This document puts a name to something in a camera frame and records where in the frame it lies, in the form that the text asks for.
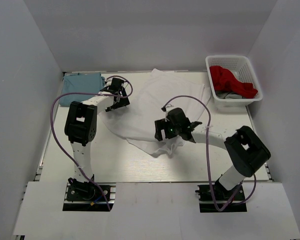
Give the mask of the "white t-shirt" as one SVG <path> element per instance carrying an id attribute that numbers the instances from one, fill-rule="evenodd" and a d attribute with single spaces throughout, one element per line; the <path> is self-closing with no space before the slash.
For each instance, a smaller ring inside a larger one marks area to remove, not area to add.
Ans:
<path id="1" fill-rule="evenodd" d="M 158 141 L 155 139 L 155 121 L 163 119 L 165 103 L 181 108 L 191 122 L 198 121 L 212 95 L 208 84 L 193 83 L 172 73 L 153 69 L 150 79 L 138 91 L 126 107 L 99 114 L 105 126 L 115 135 L 152 156 L 171 155 L 184 145 L 177 136 Z"/>

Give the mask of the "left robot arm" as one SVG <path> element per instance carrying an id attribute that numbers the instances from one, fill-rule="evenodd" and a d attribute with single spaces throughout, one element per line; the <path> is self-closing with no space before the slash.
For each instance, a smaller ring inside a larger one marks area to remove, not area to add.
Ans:
<path id="1" fill-rule="evenodd" d="M 130 82 L 121 76 L 108 77 L 105 87 L 97 95 L 81 102 L 73 101 L 69 106 L 64 129 L 74 159 L 74 177 L 69 182 L 82 182 L 78 193 L 86 200 L 96 193 L 96 187 L 89 182 L 94 180 L 91 143 L 97 134 L 97 116 L 130 104 L 125 84 Z"/>

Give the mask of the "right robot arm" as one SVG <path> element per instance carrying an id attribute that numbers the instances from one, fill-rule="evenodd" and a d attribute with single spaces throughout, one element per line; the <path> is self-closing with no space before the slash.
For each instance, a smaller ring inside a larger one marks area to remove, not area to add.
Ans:
<path id="1" fill-rule="evenodd" d="M 184 141 L 205 144 L 226 150 L 232 166 L 214 184 L 216 195 L 226 200 L 233 195 L 234 189 L 246 178 L 252 177 L 271 153 L 261 139 L 249 126 L 242 126 L 227 138 L 220 133 L 211 132 L 200 121 L 191 122 L 184 111 L 177 107 L 168 111 L 165 118 L 156 120 L 155 139 L 163 141 L 180 137 Z"/>

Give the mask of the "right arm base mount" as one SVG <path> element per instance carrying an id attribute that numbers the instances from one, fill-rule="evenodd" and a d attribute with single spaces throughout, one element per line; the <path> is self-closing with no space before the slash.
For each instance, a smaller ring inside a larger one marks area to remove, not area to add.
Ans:
<path id="1" fill-rule="evenodd" d="M 211 195 L 211 190 L 209 184 L 202 184 L 197 186 L 195 190 L 196 195 L 198 196 L 199 201 L 199 211 L 200 213 L 219 213 L 215 208 L 213 198 Z M 241 203 L 241 201 L 246 199 L 244 189 L 242 186 L 238 189 L 238 192 L 234 197 L 231 198 L 234 190 L 228 192 L 222 192 L 213 186 L 215 200 L 217 206 L 222 208 L 222 206 L 231 199 L 229 205 L 222 211 L 222 213 L 245 213 L 247 212 L 246 203 Z"/>

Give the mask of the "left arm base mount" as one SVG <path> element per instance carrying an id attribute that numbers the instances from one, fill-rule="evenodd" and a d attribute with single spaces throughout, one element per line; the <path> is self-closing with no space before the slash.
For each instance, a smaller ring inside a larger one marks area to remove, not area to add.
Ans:
<path id="1" fill-rule="evenodd" d="M 108 212 L 115 203 L 116 186 L 91 182 L 80 182 L 69 178 L 65 190 L 62 210 L 64 212 Z"/>

